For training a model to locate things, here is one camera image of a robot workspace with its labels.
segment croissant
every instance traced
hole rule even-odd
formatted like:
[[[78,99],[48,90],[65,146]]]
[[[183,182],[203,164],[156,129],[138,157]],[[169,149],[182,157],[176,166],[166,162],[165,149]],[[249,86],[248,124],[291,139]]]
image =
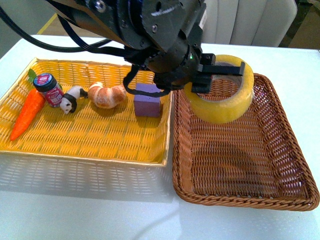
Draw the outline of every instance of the croissant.
[[[103,87],[101,82],[92,84],[88,98],[98,107],[111,109],[126,99],[127,91],[123,84],[113,87]]]

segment tape roll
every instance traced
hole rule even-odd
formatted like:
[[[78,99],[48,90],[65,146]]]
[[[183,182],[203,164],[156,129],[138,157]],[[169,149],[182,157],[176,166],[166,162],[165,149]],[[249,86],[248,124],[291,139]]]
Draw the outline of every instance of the tape roll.
[[[216,65],[240,66],[244,62],[241,58],[231,55],[217,55]],[[191,92],[192,83],[184,87],[194,114],[209,123],[224,124],[240,118],[249,108],[254,97],[254,73],[251,67],[245,63],[243,76],[212,76],[212,80],[223,79],[234,82],[238,86],[237,92],[229,98],[212,101],[200,97]]]

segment black cable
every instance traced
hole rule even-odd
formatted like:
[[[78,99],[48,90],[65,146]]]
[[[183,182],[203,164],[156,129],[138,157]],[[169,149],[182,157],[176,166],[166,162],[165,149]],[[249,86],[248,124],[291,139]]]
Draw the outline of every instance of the black cable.
[[[6,14],[3,8],[0,6],[0,18],[6,23],[14,32],[16,32],[20,37],[28,41],[29,43],[36,45],[42,49],[49,51],[59,52],[59,53],[79,53],[85,50],[82,47],[64,47],[64,46],[54,46],[47,44],[45,42],[39,41],[38,39],[30,36],[24,30],[22,30],[14,21]],[[99,42],[92,44],[93,47],[100,47],[111,42],[110,39],[104,39]]]
[[[108,54],[113,55],[117,57],[128,57],[131,56],[133,53],[136,53],[137,50],[134,49],[123,49],[123,48],[117,48],[117,47],[111,47],[111,46],[105,46],[105,47],[93,47],[87,44],[85,41],[83,41],[76,32],[71,28],[70,24],[67,20],[65,20],[63,17],[58,15],[58,18],[60,20],[61,25],[63,26],[66,33],[70,36],[70,38],[78,44],[81,48],[84,50],[93,53],[93,54]]]
[[[170,93],[170,89],[165,89],[161,92],[147,92],[147,91],[140,91],[140,90],[129,88],[129,84],[137,75],[139,70],[140,70],[140,67],[138,65],[132,64],[130,72],[123,79],[123,86],[128,93],[133,95],[144,95],[144,96],[153,97],[153,98],[160,98]]]

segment brown wicker basket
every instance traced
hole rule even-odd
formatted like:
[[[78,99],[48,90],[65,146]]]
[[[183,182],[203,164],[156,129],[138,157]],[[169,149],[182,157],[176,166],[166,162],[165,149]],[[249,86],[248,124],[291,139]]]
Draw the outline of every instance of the brown wicker basket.
[[[236,87],[217,80],[209,98]],[[208,206],[310,211],[319,191],[270,80],[254,75],[254,101],[239,119],[211,124],[174,96],[173,185],[185,201]]]

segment yellow basket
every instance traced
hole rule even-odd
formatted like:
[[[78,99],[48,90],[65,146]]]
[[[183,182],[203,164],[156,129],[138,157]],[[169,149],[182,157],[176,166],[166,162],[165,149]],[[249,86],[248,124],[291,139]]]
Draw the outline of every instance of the yellow basket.
[[[63,91],[81,86],[86,91],[94,82],[105,87],[122,83],[130,66],[109,63],[40,60],[35,58],[0,100],[0,152],[67,160],[130,163],[161,167],[167,164],[170,141],[172,94],[160,98],[159,118],[137,117],[134,96],[112,109],[97,108],[87,98],[77,100],[74,113],[45,104],[28,130],[10,141],[11,130],[33,88],[28,70],[51,73]],[[154,74],[140,71],[130,84],[153,83]]]

